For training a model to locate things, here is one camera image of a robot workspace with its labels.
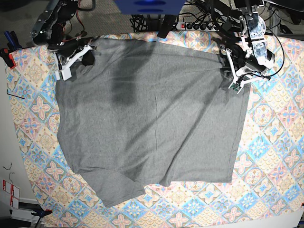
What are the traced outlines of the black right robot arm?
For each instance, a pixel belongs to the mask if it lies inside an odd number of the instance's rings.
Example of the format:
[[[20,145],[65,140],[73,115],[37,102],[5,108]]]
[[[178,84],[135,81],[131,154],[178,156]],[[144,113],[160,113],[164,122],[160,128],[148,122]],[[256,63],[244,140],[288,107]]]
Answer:
[[[58,67],[68,63],[76,54],[84,50],[92,41],[85,38],[87,32],[79,17],[79,12],[91,12],[96,7],[96,1],[92,1],[91,8],[81,8],[79,0],[52,0],[41,13],[31,31],[31,37],[35,45],[47,46],[48,50],[55,53]],[[74,36],[66,33],[66,24],[76,17],[82,30]]]

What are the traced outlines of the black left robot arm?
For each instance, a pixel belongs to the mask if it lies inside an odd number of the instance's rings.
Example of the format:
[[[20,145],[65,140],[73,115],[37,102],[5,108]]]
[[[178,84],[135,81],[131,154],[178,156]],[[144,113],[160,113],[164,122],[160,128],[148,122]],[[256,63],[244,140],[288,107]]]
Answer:
[[[239,11],[240,31],[232,35],[237,42],[221,44],[220,50],[227,56],[233,80],[230,88],[238,90],[245,84],[270,79],[269,71],[274,66],[275,55],[266,46],[266,24],[259,16],[257,8],[264,6],[263,0],[230,0],[233,11]]]

